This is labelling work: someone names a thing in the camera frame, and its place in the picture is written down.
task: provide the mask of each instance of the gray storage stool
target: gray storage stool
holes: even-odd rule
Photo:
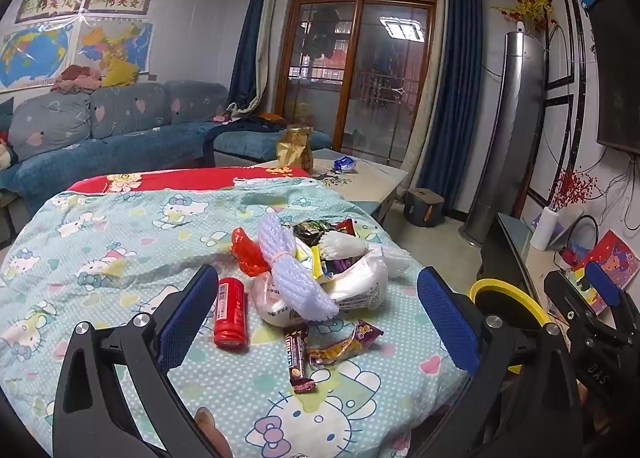
[[[417,227],[433,227],[442,222],[444,198],[430,189],[412,187],[404,195],[404,217]]]

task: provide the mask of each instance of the flower arrangement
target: flower arrangement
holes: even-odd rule
[[[574,169],[563,169],[559,185],[554,193],[550,208],[558,212],[573,203],[585,203],[596,188],[598,180]]]
[[[547,25],[548,16],[553,14],[553,6],[549,0],[517,0],[515,7],[494,7],[505,19],[512,22],[523,22],[527,32],[541,32]]]

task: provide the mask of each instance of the paper bag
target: paper bag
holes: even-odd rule
[[[314,156],[308,138],[311,128],[291,125],[276,143],[278,165],[301,167],[309,175],[314,168]]]

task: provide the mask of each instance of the curtain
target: curtain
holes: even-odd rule
[[[226,109],[234,117],[255,110],[267,85],[275,0],[250,0],[236,51]]]
[[[417,180],[455,203],[474,131],[482,74],[482,0],[449,0],[446,46],[430,140]]]
[[[404,196],[408,187],[417,185],[420,170],[424,164],[426,147],[429,143],[431,125],[433,124],[433,109],[437,102],[437,94],[442,74],[442,53],[445,45],[445,30],[447,27],[447,12],[449,0],[436,0],[436,16],[433,26],[433,41],[429,56],[429,69],[422,87],[422,95],[418,103],[414,129],[409,138],[409,144],[402,161],[401,169],[407,172],[406,177],[398,186],[398,195]]]

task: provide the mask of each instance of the screw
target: screw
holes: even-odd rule
[[[82,323],[78,323],[76,325],[76,333],[82,335],[83,333],[87,333],[89,331],[89,323],[87,321],[82,321]]]
[[[548,323],[546,331],[549,335],[560,335],[560,327],[556,323]]]
[[[502,326],[502,319],[497,315],[490,315],[486,318],[485,323],[487,323],[487,326],[490,326],[491,328],[499,328]]]
[[[137,316],[133,318],[133,324],[136,326],[146,326],[148,324],[149,317],[148,313],[139,313]]]

